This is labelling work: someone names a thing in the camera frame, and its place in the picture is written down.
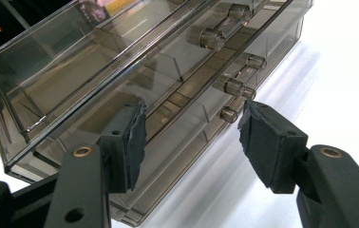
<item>smoked plastic case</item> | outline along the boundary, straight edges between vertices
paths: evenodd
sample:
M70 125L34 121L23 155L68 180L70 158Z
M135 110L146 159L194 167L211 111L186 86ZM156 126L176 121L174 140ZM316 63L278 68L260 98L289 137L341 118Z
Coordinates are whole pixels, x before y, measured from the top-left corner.
M142 98L141 173L110 195L111 217L137 226L239 118L312 0L110 2L74 1L0 47L0 153L10 175L41 180Z

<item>white background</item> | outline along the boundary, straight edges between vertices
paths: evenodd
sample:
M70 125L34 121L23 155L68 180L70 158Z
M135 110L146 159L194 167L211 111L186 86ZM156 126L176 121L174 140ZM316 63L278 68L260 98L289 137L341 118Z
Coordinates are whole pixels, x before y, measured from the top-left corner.
M339 147L359 164L359 1L315 1L300 41L255 100L306 132L308 147ZM238 136L236 125L221 135L142 227L301 227L295 194L264 188ZM0 181L26 186L4 175L1 161Z

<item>clear plastic container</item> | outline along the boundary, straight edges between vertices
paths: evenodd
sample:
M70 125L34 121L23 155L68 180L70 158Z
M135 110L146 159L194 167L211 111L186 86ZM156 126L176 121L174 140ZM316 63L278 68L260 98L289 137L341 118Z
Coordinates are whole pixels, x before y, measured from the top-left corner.
M238 118L298 40L311 0L73 2L0 47L0 152L38 181L95 143L126 103L146 104L146 154L112 218L137 226Z

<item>circular hole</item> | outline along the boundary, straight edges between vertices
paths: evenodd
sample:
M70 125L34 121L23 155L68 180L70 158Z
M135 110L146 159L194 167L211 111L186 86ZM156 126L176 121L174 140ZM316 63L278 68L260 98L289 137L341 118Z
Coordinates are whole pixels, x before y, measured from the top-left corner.
M112 135L121 135L121 131L113 131L111 132Z
M89 155L91 152L91 147L83 146L73 151L73 156L80 158Z
M293 132L293 131L287 131L286 132L288 135L291 135L291 136L294 136L294 135L297 135L297 133Z
M85 215L85 213L82 208L75 208L75 209L70 210L68 213L66 213L65 221L73 223L73 222L76 222L76 221L82 219L82 217L84 215Z
M322 154L331 158L336 158L336 159L342 158L342 154L339 151L332 148L321 148L320 151Z
M85 154L88 153L89 149L88 148L80 148L78 150L76 150L77 154Z
M324 152L329 154L329 155L333 155L333 156L336 156L336 155L339 154L338 152L336 152L336 151L334 151L332 149L324 149Z

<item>white table surface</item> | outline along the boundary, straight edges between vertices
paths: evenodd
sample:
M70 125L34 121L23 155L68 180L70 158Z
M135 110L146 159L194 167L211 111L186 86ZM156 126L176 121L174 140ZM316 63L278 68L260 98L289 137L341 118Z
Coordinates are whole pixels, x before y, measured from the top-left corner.
M359 164L359 1L316 0L300 41L258 90L310 138ZM294 195L273 195L243 155L234 124L152 212L142 227L301 227ZM25 183L3 174L12 191ZM113 222L113 227L127 227Z

